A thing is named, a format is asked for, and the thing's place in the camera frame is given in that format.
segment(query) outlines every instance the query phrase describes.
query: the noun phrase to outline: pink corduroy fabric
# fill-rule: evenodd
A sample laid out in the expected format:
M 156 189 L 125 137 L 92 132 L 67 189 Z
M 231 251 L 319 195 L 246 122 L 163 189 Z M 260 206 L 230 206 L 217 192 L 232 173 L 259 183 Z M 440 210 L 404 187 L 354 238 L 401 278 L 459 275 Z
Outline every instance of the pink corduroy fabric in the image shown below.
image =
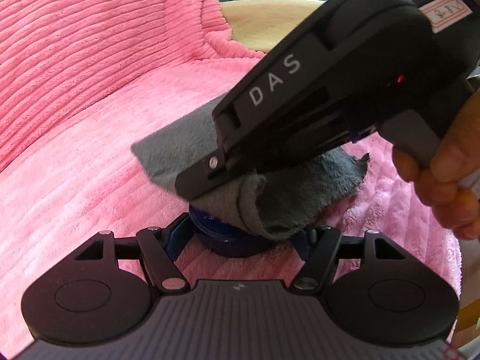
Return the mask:
M 130 145 L 238 82 L 263 56 L 230 39 L 217 0 L 2 0 L 0 2 L 0 351 L 31 337 L 23 291 L 100 230 L 132 236 L 166 226 L 187 205 L 149 183 Z M 459 293 L 452 234 L 395 173 L 377 135 L 357 195 L 317 220 L 360 235 L 378 228 Z M 196 278 L 284 278 L 302 263 L 280 245 L 225 259 L 192 240 L 178 266 Z M 121 262 L 140 273 L 138 265 Z M 339 275 L 355 267 L 343 262 Z

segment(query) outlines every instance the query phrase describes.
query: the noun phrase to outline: round pad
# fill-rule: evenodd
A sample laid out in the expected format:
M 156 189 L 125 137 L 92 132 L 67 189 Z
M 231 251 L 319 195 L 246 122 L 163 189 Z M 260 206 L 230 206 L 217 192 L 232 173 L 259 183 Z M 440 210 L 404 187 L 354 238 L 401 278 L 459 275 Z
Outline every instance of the round pad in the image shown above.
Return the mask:
M 425 300 L 423 289 L 406 280 L 389 279 L 375 283 L 368 290 L 373 304 L 387 311 L 405 312 L 420 307 Z
M 411 256 L 372 258 L 339 278 L 326 300 L 343 330 L 388 347 L 446 339 L 458 312 L 453 288 Z
M 148 285 L 102 260 L 61 261 L 22 297 L 22 314 L 35 339 L 57 345 L 98 344 L 145 318 Z
M 87 312 L 107 303 L 112 291 L 95 280 L 77 280 L 60 287 L 55 294 L 57 304 L 66 311 Z

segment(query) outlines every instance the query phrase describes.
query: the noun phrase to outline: black handle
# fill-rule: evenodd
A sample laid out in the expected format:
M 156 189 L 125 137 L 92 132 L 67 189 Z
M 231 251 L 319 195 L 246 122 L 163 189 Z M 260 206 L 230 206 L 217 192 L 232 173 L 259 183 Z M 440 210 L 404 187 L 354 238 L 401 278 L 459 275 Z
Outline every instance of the black handle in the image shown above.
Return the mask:
M 465 102 L 474 94 L 467 79 L 458 79 L 438 90 L 419 109 L 396 114 L 378 127 L 380 136 L 416 158 L 427 168 L 440 142 Z M 459 182 L 480 199 L 480 169 Z

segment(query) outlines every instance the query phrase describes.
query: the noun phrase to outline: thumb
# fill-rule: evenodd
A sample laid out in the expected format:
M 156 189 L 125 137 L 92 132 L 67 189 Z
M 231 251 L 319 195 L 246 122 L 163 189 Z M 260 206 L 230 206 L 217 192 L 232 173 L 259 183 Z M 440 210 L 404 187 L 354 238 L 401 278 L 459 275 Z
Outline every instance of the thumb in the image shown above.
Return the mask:
M 440 182 L 459 181 L 480 167 L 480 91 L 463 105 L 430 162 Z

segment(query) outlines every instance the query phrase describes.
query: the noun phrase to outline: logo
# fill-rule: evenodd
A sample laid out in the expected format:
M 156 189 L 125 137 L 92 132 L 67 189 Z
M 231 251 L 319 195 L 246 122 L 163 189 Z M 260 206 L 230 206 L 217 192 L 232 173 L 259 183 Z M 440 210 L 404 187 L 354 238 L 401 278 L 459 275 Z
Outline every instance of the logo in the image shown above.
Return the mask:
M 275 86 L 277 85 L 283 85 L 285 82 L 285 79 L 295 73 L 301 68 L 302 64 L 300 61 L 295 59 L 293 54 L 287 55 L 283 59 L 283 68 L 285 70 L 284 74 L 282 74 L 282 77 L 279 77 L 278 75 L 272 73 L 272 72 L 267 72 L 267 77 L 268 77 L 268 87 L 266 85 L 263 86 L 263 88 L 259 85 L 254 86 L 249 90 L 249 95 L 251 100 L 253 101 L 253 105 L 257 107 L 262 101 L 263 101 L 263 95 L 268 94 L 268 92 L 273 93 L 275 91 Z
M 238 283 L 236 286 L 233 286 L 233 289 L 238 292 L 244 290 L 245 288 L 247 288 L 247 286 L 242 283 Z

